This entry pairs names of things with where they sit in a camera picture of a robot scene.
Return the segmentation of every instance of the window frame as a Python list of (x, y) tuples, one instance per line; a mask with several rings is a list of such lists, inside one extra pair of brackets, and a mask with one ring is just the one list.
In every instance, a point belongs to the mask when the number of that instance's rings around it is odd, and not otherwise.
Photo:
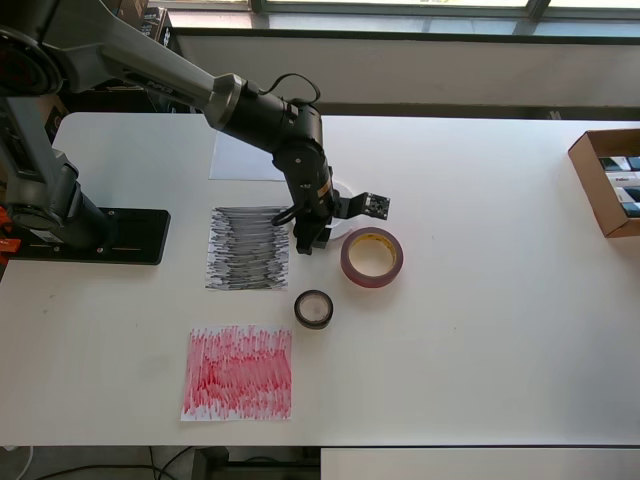
[(150, 4), (173, 10), (243, 11), (257, 14), (349, 14), (423, 17), (515, 18), (540, 20), (640, 20), (640, 8), (550, 7), (551, 0), (529, 0), (524, 7), (469, 7), (455, 5), (366, 5), (361, 3), (278, 2), (248, 0), (243, 3), (151, 0)]

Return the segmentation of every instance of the wall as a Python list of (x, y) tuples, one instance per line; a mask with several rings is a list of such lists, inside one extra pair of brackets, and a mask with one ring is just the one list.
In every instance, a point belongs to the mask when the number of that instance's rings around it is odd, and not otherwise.
[(263, 87), (302, 73), (329, 103), (640, 106), (638, 46), (227, 36), (185, 36), (180, 44), (210, 73), (234, 72)]

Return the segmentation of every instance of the black wire on floor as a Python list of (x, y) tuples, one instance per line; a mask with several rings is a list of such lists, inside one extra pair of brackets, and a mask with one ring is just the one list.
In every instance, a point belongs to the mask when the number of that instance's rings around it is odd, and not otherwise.
[(169, 468), (169, 465), (171, 465), (173, 462), (175, 462), (182, 454), (188, 452), (189, 450), (191, 450), (193, 447), (186, 447), (182, 450), (180, 450), (178, 453), (176, 453), (173, 458), (171, 458), (171, 460), (169, 460), (167, 463), (165, 463), (164, 467), (162, 467), (162, 470), (160, 470), (160, 474), (158, 475), (157, 480), (161, 480), (163, 475), (166, 475), (169, 478), (172, 478), (171, 475), (169, 475), (168, 473), (165, 473), (167, 468)]
[(158, 467), (152, 467), (151, 465), (85, 465), (84, 467), (76, 467), (70, 468), (68, 470), (61, 470), (55, 473), (49, 473), (48, 475), (43, 475), (42, 477), (35, 478), (34, 480), (46, 480), (47, 478), (60, 477), (62, 475), (68, 475), (70, 473), (81, 472), (83, 470), (153, 470), (160, 472), (161, 474), (166, 475), (171, 480), (178, 480), (173, 475), (164, 472), (165, 468), (167, 468), (168, 464), (164, 466), (163, 469)]

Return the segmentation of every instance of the cable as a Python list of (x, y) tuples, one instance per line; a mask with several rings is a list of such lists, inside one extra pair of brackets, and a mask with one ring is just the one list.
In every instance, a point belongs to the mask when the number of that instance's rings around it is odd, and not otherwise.
[[(149, 470), (153, 470), (153, 471), (160, 471), (161, 470), (158, 467), (152, 467), (151, 465), (85, 465), (84, 467), (76, 467), (76, 468), (70, 468), (68, 470), (61, 470), (59, 472), (55, 472), (55, 473), (49, 473), (48, 475), (43, 475), (42, 477), (38, 477), (34, 480), (46, 480), (47, 478), (53, 478), (53, 477), (59, 477), (62, 475), (68, 475), (69, 473), (75, 473), (75, 472), (81, 472), (83, 470), (145, 470), (145, 469), (149, 469)], [(165, 473), (165, 475), (167, 477), (169, 477), (171, 480), (178, 480), (176, 477), (174, 477), (173, 475), (170, 475), (168, 473)]]
[(288, 77), (299, 77), (302, 78), (303, 80), (305, 80), (309, 85), (311, 85), (311, 88), (313, 88), (313, 90), (316, 92), (316, 97), (309, 101), (309, 100), (303, 100), (302, 98), (292, 98), (291, 100), (287, 100), (287, 102), (295, 105), (295, 106), (304, 106), (304, 105), (313, 105), (315, 102), (317, 102), (318, 100), (320, 100), (320, 89), (318, 88), (318, 86), (313, 83), (311, 80), (309, 80), (307, 77), (305, 77), (304, 75), (301, 75), (299, 73), (285, 73), (284, 75), (280, 75), (278, 78), (276, 78), (276, 81), (273, 82), (273, 85), (271, 85), (271, 87), (269, 88), (269, 90), (258, 90), (258, 94), (259, 95), (266, 95), (267, 93), (271, 93), (273, 92), (276, 87), (280, 84), (280, 82), (282, 80), (284, 80), (285, 78)]
[(27, 463), (22, 469), (22, 472), (20, 472), (20, 475), (16, 477), (16, 480), (20, 480), (22, 477), (24, 477), (24, 474), (27, 473), (27, 470), (29, 470), (29, 467), (31, 466), (31, 461), (33, 460), (33, 450), (34, 450), (33, 447), (29, 447), (29, 460), (27, 460)]
[(162, 470), (160, 470), (160, 475), (158, 475), (157, 480), (161, 480), (162, 479), (162, 475), (166, 475), (167, 477), (172, 478), (171, 475), (169, 475), (168, 473), (165, 473), (167, 468), (169, 468), (169, 465), (171, 465), (173, 462), (175, 462), (178, 459), (178, 457), (180, 457), (180, 455), (182, 455), (183, 453), (188, 452), (192, 448), (193, 447), (183, 448), (178, 453), (176, 453), (171, 460), (169, 460), (167, 463), (165, 463), (164, 467), (162, 467)]
[[(149, 458), (151, 459), (151, 466), (156, 468), (156, 462), (153, 461), (153, 448), (151, 448), (151, 445), (149, 445)], [(151, 470), (151, 473), (153, 474), (153, 480), (157, 480), (156, 471)]]

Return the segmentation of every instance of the black cable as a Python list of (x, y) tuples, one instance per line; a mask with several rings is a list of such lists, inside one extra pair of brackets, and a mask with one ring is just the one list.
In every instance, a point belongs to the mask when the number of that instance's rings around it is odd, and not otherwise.
[(303, 105), (313, 105), (315, 102), (320, 100), (321, 94), (318, 86), (315, 83), (313, 83), (311, 80), (309, 80), (307, 77), (299, 73), (285, 73), (284, 75), (280, 75), (278, 78), (276, 78), (276, 81), (273, 82), (273, 85), (269, 87), (269, 90), (258, 90), (258, 93), (260, 95), (266, 95), (267, 93), (273, 92), (276, 89), (276, 87), (280, 84), (280, 82), (288, 77), (300, 77), (303, 80), (305, 80), (309, 85), (311, 85), (311, 88), (313, 88), (313, 90), (316, 92), (316, 98), (314, 98), (311, 101), (303, 100), (302, 98), (292, 98), (291, 100), (287, 100), (287, 102), (296, 106), (303, 106)]
[(267, 460), (268, 462), (280, 463), (280, 462), (278, 462), (278, 460), (276, 460), (275, 458), (271, 458), (271, 457), (251, 457), (251, 458), (247, 458), (245, 460), (245, 462), (252, 462), (254, 460)]
[[(156, 468), (156, 462), (153, 461), (153, 448), (151, 448), (151, 445), (149, 445), (149, 458), (151, 460), (151, 466), (155, 469)], [(153, 474), (153, 480), (158, 480), (156, 477), (156, 471), (155, 470), (151, 470), (151, 473)]]
[(180, 450), (178, 453), (176, 453), (173, 458), (171, 460), (169, 460), (167, 463), (164, 464), (164, 467), (162, 467), (162, 470), (160, 470), (160, 474), (158, 475), (157, 480), (161, 480), (162, 479), (162, 475), (166, 475), (169, 478), (173, 478), (171, 477), (171, 475), (169, 475), (168, 473), (165, 473), (167, 468), (169, 468), (169, 465), (171, 465), (173, 462), (175, 462), (180, 455), (182, 455), (183, 453), (188, 452), (189, 450), (191, 450), (193, 447), (186, 447), (183, 448), (182, 450)]
[[(49, 473), (48, 475), (43, 475), (42, 477), (38, 477), (34, 480), (45, 480), (47, 478), (59, 477), (62, 475), (68, 475), (70, 473), (81, 472), (83, 470), (108, 470), (108, 469), (111, 469), (111, 470), (150, 469), (153, 471), (156, 471), (156, 470), (161, 471), (158, 467), (152, 467), (151, 465), (85, 465), (84, 467), (70, 468), (68, 470), (61, 470), (59, 472)], [(165, 475), (169, 477), (171, 480), (178, 480), (176, 477), (168, 473), (165, 473)]]

